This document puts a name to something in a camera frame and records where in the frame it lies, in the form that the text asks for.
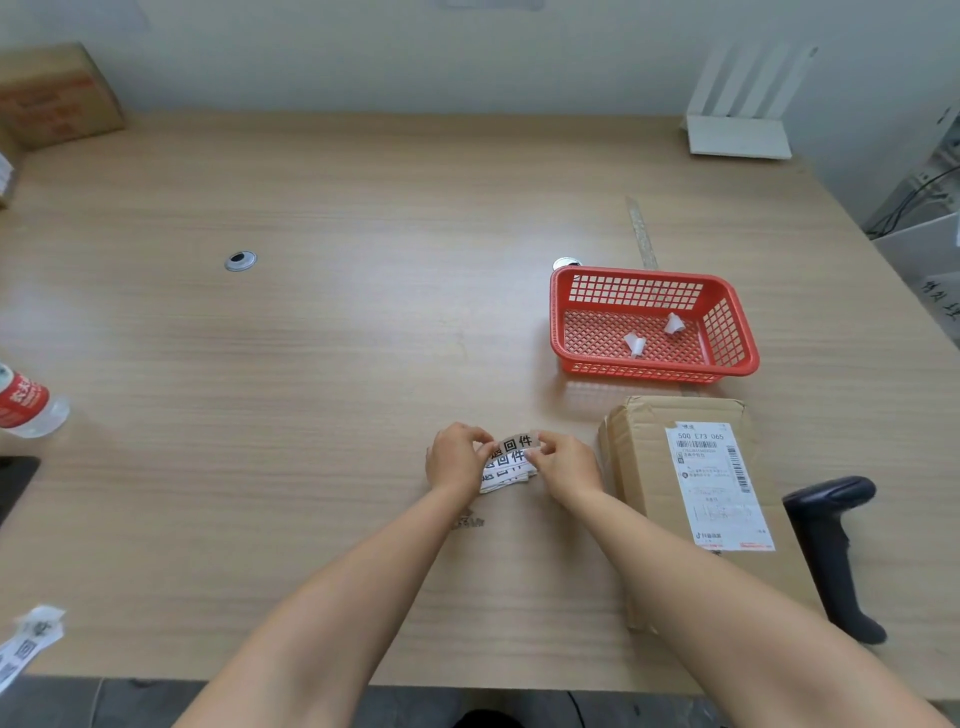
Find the black barcode scanner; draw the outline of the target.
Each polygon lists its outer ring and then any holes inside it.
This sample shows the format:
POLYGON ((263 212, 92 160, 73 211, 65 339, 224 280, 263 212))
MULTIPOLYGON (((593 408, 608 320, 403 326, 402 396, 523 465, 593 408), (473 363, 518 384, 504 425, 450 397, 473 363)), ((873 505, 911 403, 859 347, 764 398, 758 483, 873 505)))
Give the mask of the black barcode scanner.
POLYGON ((873 480, 851 475, 804 487, 782 499, 826 617, 865 646, 884 644, 887 633, 859 606, 842 517, 870 503, 876 493, 873 480))

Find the clear plastic ruler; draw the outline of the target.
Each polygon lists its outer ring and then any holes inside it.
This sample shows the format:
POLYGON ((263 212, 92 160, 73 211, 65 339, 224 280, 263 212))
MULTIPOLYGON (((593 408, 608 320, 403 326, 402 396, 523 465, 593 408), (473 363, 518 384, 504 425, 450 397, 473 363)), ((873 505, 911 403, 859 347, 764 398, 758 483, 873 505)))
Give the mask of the clear plastic ruler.
POLYGON ((625 197, 627 210, 630 216, 630 223, 636 238, 642 267, 646 270, 660 270, 659 261, 656 257, 654 247, 651 242, 649 231, 642 215, 637 199, 631 196, 625 197))

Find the large brown cardboard box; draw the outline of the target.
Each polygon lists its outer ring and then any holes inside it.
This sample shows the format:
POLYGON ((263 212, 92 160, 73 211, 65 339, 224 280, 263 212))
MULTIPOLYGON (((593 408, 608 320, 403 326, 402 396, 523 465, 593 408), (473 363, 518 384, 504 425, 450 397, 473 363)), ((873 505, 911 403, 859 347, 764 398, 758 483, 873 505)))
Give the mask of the large brown cardboard box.
POLYGON ((0 125, 29 151, 127 126, 114 91, 78 42, 0 50, 0 125))

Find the white printed sticker strip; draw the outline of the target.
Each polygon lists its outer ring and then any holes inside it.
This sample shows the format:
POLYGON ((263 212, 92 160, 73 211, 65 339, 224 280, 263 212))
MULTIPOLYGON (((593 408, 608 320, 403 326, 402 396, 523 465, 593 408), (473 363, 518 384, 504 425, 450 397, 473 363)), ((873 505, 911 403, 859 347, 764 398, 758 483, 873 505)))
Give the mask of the white printed sticker strip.
POLYGON ((66 611, 38 605, 16 620, 13 637, 0 644, 0 695, 31 661, 65 636, 66 611))

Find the black phone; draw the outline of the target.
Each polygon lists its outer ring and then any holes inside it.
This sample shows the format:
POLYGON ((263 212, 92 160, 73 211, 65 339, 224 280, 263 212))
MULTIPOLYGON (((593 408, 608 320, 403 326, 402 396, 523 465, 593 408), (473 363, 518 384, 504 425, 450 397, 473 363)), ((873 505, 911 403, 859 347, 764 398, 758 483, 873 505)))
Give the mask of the black phone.
POLYGON ((0 528, 42 465, 36 456, 0 456, 0 528))

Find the person's right hand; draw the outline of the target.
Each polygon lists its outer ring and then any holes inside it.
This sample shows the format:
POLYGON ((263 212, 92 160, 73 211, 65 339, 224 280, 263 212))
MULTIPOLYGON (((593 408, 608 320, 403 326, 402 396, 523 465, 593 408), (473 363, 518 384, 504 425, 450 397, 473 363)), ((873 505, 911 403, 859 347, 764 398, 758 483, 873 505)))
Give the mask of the person's right hand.
POLYGON ((533 465, 559 504, 573 508, 584 497, 605 492, 591 446, 570 434, 542 430, 537 436, 548 456, 546 464, 533 465))

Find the person's left forearm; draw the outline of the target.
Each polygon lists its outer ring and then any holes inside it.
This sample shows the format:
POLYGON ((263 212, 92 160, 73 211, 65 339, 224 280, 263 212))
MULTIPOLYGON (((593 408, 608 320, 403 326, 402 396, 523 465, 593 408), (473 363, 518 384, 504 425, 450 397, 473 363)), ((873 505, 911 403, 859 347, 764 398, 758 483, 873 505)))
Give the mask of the person's left forearm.
POLYGON ((479 485, 434 486, 273 609, 174 728, 347 728, 479 485))

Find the brown cardboard parcel box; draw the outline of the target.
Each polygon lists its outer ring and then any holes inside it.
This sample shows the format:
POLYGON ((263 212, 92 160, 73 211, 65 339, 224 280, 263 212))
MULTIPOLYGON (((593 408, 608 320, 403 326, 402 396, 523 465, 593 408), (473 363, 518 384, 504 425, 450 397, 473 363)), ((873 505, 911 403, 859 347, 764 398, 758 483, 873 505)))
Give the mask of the brown cardboard parcel box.
POLYGON ((630 396, 607 414, 598 441, 621 501, 826 615, 744 402, 630 396))

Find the plastic water bottle red label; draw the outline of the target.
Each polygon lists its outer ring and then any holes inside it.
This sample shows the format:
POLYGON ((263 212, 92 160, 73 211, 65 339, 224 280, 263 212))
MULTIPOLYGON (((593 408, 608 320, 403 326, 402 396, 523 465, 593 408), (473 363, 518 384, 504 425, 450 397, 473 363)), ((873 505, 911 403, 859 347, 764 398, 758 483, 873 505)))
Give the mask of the plastic water bottle red label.
POLYGON ((41 439, 58 431, 70 412, 66 397, 0 362, 0 431, 41 439))

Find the person's right forearm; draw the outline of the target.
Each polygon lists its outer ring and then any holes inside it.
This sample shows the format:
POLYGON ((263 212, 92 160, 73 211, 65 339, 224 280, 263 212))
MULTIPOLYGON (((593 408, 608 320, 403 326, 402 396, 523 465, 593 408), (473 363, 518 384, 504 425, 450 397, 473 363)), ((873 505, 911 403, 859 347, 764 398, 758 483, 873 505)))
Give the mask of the person's right forearm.
POLYGON ((550 489, 735 728, 952 728, 827 620, 656 525, 597 480, 550 489))

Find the white shipping label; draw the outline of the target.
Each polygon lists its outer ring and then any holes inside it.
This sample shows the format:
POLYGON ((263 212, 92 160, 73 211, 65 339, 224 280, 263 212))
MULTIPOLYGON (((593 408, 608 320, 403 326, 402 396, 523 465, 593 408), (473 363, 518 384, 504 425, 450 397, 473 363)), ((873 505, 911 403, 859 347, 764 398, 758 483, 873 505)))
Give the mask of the white shipping label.
POLYGON ((678 420, 665 434, 693 542, 710 552, 774 552, 733 427, 678 420))

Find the person's left hand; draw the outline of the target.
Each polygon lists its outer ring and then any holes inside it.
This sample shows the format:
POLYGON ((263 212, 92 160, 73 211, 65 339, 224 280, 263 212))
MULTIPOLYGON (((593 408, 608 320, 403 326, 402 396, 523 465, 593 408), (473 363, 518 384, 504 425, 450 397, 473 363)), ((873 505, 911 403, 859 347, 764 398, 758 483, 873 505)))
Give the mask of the person's left hand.
POLYGON ((449 491, 469 501, 479 495, 484 466, 492 455, 469 454, 472 435, 495 438, 479 426, 459 421, 438 431, 425 456, 426 481, 432 490, 449 491))

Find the red plastic mesh basket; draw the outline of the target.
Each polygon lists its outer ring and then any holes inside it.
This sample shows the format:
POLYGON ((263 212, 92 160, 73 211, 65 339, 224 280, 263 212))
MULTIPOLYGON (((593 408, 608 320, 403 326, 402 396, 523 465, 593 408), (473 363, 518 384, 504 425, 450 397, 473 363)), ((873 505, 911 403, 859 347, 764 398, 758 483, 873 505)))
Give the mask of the red plastic mesh basket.
POLYGON ((550 278, 549 327, 569 375, 708 385, 748 377, 761 365, 734 286, 710 274, 562 268, 550 278), (685 331, 665 333, 670 312, 685 331), (630 358, 629 333, 647 339, 640 358, 630 358))

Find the white printed sticker sheets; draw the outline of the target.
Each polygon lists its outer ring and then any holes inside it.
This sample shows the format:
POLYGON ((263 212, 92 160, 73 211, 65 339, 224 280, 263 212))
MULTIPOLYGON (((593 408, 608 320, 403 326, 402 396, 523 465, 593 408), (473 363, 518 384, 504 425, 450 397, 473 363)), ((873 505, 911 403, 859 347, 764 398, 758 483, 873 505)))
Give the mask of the white printed sticker sheets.
POLYGON ((497 450, 486 460, 480 495, 486 495, 518 482, 527 482, 538 474, 529 462, 527 451, 539 448, 541 441, 536 431, 511 435, 497 445, 497 450))

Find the white wifi router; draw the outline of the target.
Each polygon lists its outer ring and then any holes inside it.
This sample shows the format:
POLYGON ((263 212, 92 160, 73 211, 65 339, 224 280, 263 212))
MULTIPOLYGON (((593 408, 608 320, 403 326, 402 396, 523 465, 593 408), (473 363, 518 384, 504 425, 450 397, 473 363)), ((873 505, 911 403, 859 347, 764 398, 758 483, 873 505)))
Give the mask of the white wifi router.
POLYGON ((819 50, 788 42, 717 43, 680 124, 690 153, 790 160, 793 151, 784 118, 819 50))

